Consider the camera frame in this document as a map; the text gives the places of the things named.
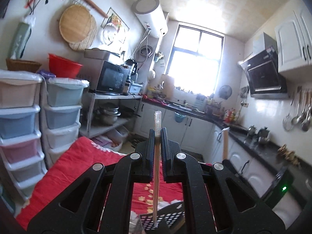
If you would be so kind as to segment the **black perforated utensil basket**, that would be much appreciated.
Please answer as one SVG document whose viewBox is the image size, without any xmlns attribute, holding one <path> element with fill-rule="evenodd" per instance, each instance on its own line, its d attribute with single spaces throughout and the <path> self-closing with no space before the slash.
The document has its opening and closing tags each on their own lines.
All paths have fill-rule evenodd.
<svg viewBox="0 0 312 234">
<path fill-rule="evenodd" d="M 157 213 L 157 224 L 153 222 L 152 213 L 141 214 L 137 223 L 145 233 L 184 233 L 184 202 L 172 203 Z"/>
</svg>

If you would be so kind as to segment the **red floral bed cover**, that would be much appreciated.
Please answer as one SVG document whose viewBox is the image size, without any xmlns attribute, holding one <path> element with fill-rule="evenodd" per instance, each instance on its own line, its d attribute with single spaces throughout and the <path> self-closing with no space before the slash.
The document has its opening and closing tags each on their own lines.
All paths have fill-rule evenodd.
<svg viewBox="0 0 312 234">
<path fill-rule="evenodd" d="M 115 152 L 109 153 L 100 150 L 90 139 L 80 138 L 76 140 L 36 185 L 30 204 L 22 210 L 17 218 L 22 229 L 27 233 L 27 226 L 32 218 L 93 164 L 115 164 L 124 156 Z M 160 167 L 162 167 L 162 156 L 160 156 Z"/>
</svg>

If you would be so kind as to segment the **hanging steel ladles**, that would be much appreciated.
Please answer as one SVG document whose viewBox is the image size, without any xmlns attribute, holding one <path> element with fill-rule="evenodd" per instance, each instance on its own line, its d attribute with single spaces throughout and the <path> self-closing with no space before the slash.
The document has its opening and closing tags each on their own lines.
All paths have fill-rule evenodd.
<svg viewBox="0 0 312 234">
<path fill-rule="evenodd" d="M 311 128 L 311 89 L 298 86 L 291 97 L 289 113 L 282 121 L 286 132 L 299 127 L 303 132 Z"/>
</svg>

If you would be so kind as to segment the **black range hood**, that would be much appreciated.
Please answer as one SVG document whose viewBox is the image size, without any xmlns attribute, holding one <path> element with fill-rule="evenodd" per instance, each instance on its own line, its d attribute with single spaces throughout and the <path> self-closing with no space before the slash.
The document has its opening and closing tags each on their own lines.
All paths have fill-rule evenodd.
<svg viewBox="0 0 312 234">
<path fill-rule="evenodd" d="M 289 98 L 286 79 L 278 72 L 278 55 L 273 46 L 243 61 L 241 67 L 252 98 Z"/>
</svg>

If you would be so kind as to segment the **kitchen window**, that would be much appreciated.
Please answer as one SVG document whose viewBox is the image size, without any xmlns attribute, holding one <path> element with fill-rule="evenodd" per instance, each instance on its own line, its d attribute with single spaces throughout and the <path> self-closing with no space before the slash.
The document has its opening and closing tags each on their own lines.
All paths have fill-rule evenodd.
<svg viewBox="0 0 312 234">
<path fill-rule="evenodd" d="M 224 37 L 215 32 L 179 25 L 166 74 L 176 89 L 209 96 L 214 93 Z"/>
</svg>

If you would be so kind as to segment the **wooden chopsticks pair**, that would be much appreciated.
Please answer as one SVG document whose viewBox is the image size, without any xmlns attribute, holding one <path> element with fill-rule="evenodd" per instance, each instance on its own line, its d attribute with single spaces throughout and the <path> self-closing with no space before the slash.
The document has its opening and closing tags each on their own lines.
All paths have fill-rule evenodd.
<svg viewBox="0 0 312 234">
<path fill-rule="evenodd" d="M 161 111 L 154 113 L 154 163 L 153 163 L 153 213 L 154 226 L 157 227 L 159 183 L 160 183 L 160 156 L 161 156 Z"/>
</svg>

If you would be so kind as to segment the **wrapped chopsticks in basket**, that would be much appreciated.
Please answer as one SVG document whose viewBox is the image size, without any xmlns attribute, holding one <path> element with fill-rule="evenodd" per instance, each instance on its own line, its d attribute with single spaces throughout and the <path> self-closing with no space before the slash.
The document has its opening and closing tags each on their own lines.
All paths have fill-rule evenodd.
<svg viewBox="0 0 312 234">
<path fill-rule="evenodd" d="M 228 152 L 229 152 L 229 130 L 230 128 L 224 128 L 222 130 L 222 134 L 223 134 L 223 155 L 222 158 L 223 160 L 226 160 L 228 157 Z"/>
</svg>

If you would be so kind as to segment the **white upper cabinet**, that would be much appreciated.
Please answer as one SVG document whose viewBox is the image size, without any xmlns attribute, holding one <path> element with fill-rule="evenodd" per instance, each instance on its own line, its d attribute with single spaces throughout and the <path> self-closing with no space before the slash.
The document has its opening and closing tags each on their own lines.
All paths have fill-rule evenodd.
<svg viewBox="0 0 312 234">
<path fill-rule="evenodd" d="M 306 5 L 295 8 L 275 28 L 278 71 L 294 82 L 311 82 L 311 13 Z"/>
</svg>

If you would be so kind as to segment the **black microwave oven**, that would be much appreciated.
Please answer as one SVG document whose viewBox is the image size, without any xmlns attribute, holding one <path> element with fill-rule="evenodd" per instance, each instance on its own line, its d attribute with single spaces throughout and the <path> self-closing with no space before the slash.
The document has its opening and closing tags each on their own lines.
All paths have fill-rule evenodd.
<svg viewBox="0 0 312 234">
<path fill-rule="evenodd" d="M 123 66 L 104 61 L 96 85 L 96 92 L 122 94 L 129 70 Z"/>
</svg>

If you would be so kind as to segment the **right plastic drawer tower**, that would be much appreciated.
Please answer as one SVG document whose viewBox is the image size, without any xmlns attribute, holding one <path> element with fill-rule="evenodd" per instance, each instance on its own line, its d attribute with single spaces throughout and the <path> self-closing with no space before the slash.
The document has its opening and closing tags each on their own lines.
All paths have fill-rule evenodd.
<svg viewBox="0 0 312 234">
<path fill-rule="evenodd" d="M 78 138 L 82 94 L 88 86 L 86 80 L 70 78 L 49 78 L 41 85 L 41 143 L 48 168 Z"/>
</svg>

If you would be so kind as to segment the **woven brown basket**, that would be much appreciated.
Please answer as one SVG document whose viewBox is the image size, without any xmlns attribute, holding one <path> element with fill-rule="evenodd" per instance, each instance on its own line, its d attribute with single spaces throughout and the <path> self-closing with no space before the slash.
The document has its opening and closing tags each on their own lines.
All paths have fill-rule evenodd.
<svg viewBox="0 0 312 234">
<path fill-rule="evenodd" d="M 36 73 L 42 64 L 35 61 L 6 59 L 7 69 L 9 71 L 26 71 Z"/>
</svg>

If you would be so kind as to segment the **white water heater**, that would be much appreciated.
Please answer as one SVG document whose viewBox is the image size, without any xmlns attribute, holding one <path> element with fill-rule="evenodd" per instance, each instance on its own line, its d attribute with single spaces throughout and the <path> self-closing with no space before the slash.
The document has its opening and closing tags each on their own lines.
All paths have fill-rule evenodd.
<svg viewBox="0 0 312 234">
<path fill-rule="evenodd" d="M 132 11 L 145 29 L 150 29 L 150 35 L 163 37 L 168 32 L 167 21 L 159 0 L 137 0 L 132 5 Z"/>
</svg>

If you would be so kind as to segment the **plastic drawer tower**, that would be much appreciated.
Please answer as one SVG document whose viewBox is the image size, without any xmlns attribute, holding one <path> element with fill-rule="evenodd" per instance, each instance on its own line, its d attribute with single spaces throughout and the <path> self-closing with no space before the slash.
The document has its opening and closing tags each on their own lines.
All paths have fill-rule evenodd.
<svg viewBox="0 0 312 234">
<path fill-rule="evenodd" d="M 41 143 L 48 168 L 78 138 L 82 94 L 88 86 L 86 80 L 70 78 L 49 78 L 41 85 Z"/>
<path fill-rule="evenodd" d="M 42 77 L 1 70 L 1 158 L 23 200 L 47 172 L 40 131 Z"/>
</svg>

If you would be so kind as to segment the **blue hanging cup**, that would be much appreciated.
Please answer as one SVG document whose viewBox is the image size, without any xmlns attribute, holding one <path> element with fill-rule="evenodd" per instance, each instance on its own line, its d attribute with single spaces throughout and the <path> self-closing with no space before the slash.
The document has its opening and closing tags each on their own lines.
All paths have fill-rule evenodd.
<svg viewBox="0 0 312 234">
<path fill-rule="evenodd" d="M 175 112 L 175 121 L 177 123 L 182 123 L 186 117 L 187 117 L 186 115 L 182 115 L 180 113 Z"/>
</svg>

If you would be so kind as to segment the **white lower kitchen cabinets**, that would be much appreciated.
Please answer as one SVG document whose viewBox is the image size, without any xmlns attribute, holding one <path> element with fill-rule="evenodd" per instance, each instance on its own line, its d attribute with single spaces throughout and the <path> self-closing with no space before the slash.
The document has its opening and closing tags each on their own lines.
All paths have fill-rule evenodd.
<svg viewBox="0 0 312 234">
<path fill-rule="evenodd" d="M 182 150 L 201 155 L 202 161 L 206 163 L 220 162 L 223 159 L 221 128 L 189 115 L 183 115 L 182 121 L 177 122 L 175 117 L 182 113 L 180 110 L 170 110 L 142 102 L 138 108 L 139 117 L 134 125 L 135 133 L 148 137 L 149 130 L 154 126 L 156 111 L 161 112 L 162 125 L 167 129 L 168 138 L 179 143 Z M 259 196 L 264 195 L 273 181 L 273 174 L 234 139 L 229 138 L 228 147 L 227 156 L 235 169 L 243 174 Z"/>
</svg>

